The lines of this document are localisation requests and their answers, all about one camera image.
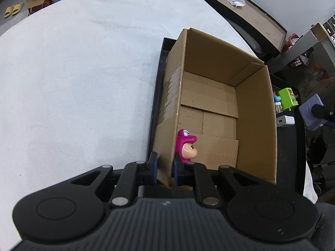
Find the pink hooded figurine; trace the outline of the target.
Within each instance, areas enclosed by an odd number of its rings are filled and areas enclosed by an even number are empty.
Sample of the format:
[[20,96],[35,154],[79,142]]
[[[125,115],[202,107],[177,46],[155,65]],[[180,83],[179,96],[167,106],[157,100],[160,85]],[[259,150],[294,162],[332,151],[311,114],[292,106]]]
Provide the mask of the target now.
[[195,148],[194,143],[197,137],[190,135],[188,130],[180,129],[177,134],[175,152],[179,153],[183,163],[190,162],[198,155],[198,150]]

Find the brown cardboard box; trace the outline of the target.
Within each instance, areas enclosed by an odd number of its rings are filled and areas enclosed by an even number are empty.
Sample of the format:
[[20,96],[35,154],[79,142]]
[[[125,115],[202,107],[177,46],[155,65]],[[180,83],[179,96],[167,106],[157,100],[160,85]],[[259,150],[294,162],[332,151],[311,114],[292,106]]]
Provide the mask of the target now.
[[184,29],[166,59],[153,141],[158,179],[172,181],[177,143],[208,169],[229,165],[277,181],[277,127],[267,66],[238,47]]

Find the white power adapter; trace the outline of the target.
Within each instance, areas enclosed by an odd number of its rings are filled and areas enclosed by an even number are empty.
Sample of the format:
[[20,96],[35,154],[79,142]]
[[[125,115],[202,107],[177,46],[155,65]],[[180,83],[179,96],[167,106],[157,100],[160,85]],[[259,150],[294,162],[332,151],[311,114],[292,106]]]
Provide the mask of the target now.
[[293,116],[282,115],[276,118],[277,128],[289,127],[295,124],[295,118]]

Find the green box toy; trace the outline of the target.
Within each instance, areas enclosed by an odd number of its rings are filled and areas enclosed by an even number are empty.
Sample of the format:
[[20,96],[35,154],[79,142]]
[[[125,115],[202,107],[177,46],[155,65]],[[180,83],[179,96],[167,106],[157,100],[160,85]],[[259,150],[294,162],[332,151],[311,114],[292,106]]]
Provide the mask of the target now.
[[284,88],[278,91],[277,95],[281,98],[281,106],[283,110],[291,110],[291,108],[298,106],[298,101],[292,88]]

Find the purple box toy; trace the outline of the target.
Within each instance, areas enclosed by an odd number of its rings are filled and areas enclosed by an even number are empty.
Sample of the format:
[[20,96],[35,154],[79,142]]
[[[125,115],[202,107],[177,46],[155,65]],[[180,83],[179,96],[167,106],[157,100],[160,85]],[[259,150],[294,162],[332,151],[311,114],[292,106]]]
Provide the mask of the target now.
[[299,106],[299,112],[303,118],[305,126],[310,131],[315,131],[328,122],[323,118],[318,118],[313,115],[312,107],[314,105],[320,105],[324,107],[324,104],[317,93],[304,102],[301,106]]

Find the blue creature beer mug figurine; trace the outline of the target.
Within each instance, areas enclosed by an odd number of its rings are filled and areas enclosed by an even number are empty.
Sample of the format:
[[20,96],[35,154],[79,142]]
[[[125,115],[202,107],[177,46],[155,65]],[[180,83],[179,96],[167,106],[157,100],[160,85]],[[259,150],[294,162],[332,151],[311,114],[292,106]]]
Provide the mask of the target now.
[[273,100],[274,100],[275,113],[276,114],[281,113],[283,111],[281,104],[281,97],[278,96],[274,91],[273,91]]

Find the black tray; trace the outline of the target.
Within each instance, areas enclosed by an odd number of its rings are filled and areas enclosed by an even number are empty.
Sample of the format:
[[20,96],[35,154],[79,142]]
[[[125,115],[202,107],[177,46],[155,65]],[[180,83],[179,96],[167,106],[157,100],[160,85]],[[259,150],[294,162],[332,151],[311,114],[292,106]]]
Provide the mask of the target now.
[[[150,156],[153,151],[153,143],[162,97],[166,59],[175,42],[175,39],[166,37],[163,38],[162,41],[153,96],[147,156]],[[278,184],[281,187],[302,194],[304,190],[306,167],[305,127],[298,110],[285,112],[285,115],[293,116],[295,118],[295,124],[294,126],[289,126],[287,128],[279,128],[277,131]]]

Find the black framed board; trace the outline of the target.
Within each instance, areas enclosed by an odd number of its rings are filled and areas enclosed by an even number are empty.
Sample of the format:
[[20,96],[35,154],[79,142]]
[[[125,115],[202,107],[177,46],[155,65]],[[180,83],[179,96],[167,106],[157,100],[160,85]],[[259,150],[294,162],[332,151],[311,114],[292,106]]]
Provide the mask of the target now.
[[287,30],[266,11],[250,0],[243,7],[233,7],[228,0],[205,0],[246,41],[263,61],[281,53]]

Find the yellow slippers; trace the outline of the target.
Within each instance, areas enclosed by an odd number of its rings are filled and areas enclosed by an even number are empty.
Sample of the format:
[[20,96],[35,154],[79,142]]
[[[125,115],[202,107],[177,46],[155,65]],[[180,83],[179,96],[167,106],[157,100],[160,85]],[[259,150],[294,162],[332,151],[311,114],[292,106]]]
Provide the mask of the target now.
[[17,15],[21,12],[23,8],[24,2],[17,3],[15,5],[9,6],[5,9],[5,12],[3,14],[3,17],[7,19],[8,17],[12,17]]

